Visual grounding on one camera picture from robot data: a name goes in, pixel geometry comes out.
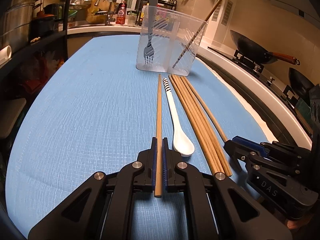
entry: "transparent plastic container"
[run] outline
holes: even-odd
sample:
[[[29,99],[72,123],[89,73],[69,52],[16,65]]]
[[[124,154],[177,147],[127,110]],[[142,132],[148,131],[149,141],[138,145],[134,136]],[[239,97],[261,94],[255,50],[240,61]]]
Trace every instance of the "transparent plastic container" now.
[[[146,60],[144,53],[148,45],[149,7],[156,8],[152,35],[150,36],[154,50],[153,60]],[[207,22],[184,13],[146,6],[137,54],[137,69],[187,76],[196,57],[206,24]],[[204,25],[204,27],[199,31],[183,57],[174,66],[201,25]]]

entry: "wok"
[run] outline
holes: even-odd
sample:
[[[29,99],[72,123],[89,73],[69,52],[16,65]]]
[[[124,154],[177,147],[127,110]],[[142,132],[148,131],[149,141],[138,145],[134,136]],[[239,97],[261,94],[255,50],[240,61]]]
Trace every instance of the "wok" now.
[[[270,64],[279,59],[293,65],[300,65],[300,61],[295,57],[276,52],[269,52],[246,36],[233,30],[230,30],[230,34],[240,53],[257,64]]]
[[[294,68],[289,68],[289,81],[292,90],[310,106],[309,90],[315,85]]]

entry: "metal screw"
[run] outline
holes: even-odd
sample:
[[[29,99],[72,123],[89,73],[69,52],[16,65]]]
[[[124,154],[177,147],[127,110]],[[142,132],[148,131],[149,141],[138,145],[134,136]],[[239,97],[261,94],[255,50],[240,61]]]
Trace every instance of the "metal screw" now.
[[[177,164],[177,166],[180,168],[180,169],[185,169],[186,167],[188,167],[188,165],[184,162],[180,162]]]
[[[224,180],[226,178],[226,176],[222,172],[217,172],[215,176],[218,180]]]
[[[141,162],[134,162],[134,163],[132,163],[132,167],[134,167],[135,169],[141,168],[142,163]]]
[[[94,174],[94,176],[93,176],[95,179],[103,179],[103,177],[104,177],[104,175],[103,175],[103,173],[102,172],[97,172],[97,173],[95,173]]]

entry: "tabletop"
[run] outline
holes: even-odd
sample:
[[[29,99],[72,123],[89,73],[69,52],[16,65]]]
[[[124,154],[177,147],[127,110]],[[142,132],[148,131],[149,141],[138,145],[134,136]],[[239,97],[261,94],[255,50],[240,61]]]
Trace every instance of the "tabletop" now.
[[[150,148],[156,134],[159,73],[135,68],[138,41],[138,35],[93,38],[55,73],[32,104],[12,148],[5,187],[9,217],[25,237],[94,172],[117,172]],[[194,61],[188,79],[228,138],[267,141],[254,118],[203,63]],[[172,94],[181,126],[195,145],[185,161],[210,173],[179,99]],[[164,89],[162,135],[172,147]],[[233,171],[231,177],[254,194],[245,178],[244,171]],[[155,198],[137,193],[132,239],[188,239],[183,194]]]

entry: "soap bottle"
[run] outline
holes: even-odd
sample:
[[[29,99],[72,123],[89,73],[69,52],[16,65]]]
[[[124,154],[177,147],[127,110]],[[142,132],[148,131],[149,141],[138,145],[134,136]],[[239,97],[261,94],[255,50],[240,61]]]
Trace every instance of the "soap bottle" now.
[[[120,5],[120,8],[118,10],[116,24],[124,24],[125,23],[125,13],[126,13],[125,2],[122,2],[122,4]]]

